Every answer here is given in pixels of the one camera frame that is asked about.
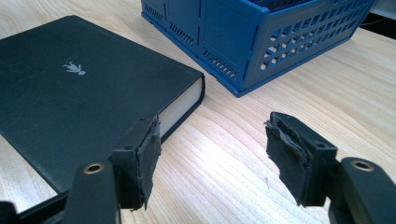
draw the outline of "blue plastic crate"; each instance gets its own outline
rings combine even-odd
[[[347,41],[375,0],[142,0],[142,15],[235,96]]]

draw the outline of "wooden table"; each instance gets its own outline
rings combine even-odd
[[[204,70],[141,15],[138,0],[0,1],[0,38],[66,15],[80,17]],[[163,143],[148,210],[124,223],[327,223],[303,208],[268,158],[263,122],[291,114],[339,147],[337,159],[379,164],[396,182],[396,41],[362,29],[342,46],[242,98],[205,73],[202,105]],[[55,192],[0,137],[0,200],[23,211]]]

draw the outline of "table surface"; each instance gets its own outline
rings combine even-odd
[[[235,98],[141,17],[138,0],[1,0],[0,38],[79,15],[203,71],[202,105],[163,143],[148,209],[124,223],[328,223],[324,207],[303,208],[265,152],[271,111],[293,115],[396,182],[396,41],[358,29],[343,45]],[[0,200],[23,211],[55,192],[0,135]]]

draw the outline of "silver logo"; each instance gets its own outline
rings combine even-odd
[[[66,72],[72,72],[72,73],[78,73],[79,76],[85,75],[85,71],[81,70],[81,64],[78,65],[78,67],[73,64],[72,62],[70,62],[69,64],[64,64],[63,67],[67,67]]]

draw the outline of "black book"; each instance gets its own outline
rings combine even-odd
[[[201,72],[70,16],[0,40],[0,134],[57,191],[159,114],[164,141],[201,103]]]

